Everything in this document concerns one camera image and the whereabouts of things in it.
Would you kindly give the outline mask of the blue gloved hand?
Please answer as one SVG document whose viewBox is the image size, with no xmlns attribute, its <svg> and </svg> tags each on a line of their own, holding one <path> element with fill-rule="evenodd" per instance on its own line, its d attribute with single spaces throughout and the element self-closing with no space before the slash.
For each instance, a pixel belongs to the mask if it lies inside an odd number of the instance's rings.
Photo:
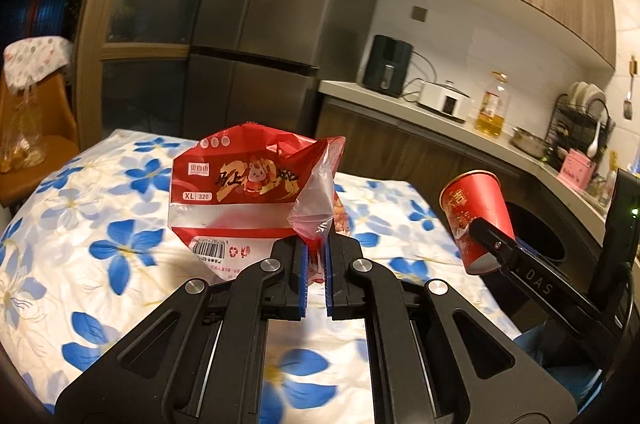
<svg viewBox="0 0 640 424">
<path fill-rule="evenodd" d="M 551 321 L 525 331 L 514 343 L 572 394 L 579 411 L 599 392 L 602 370 L 589 364 L 580 355 L 582 348 Z"/>
</svg>

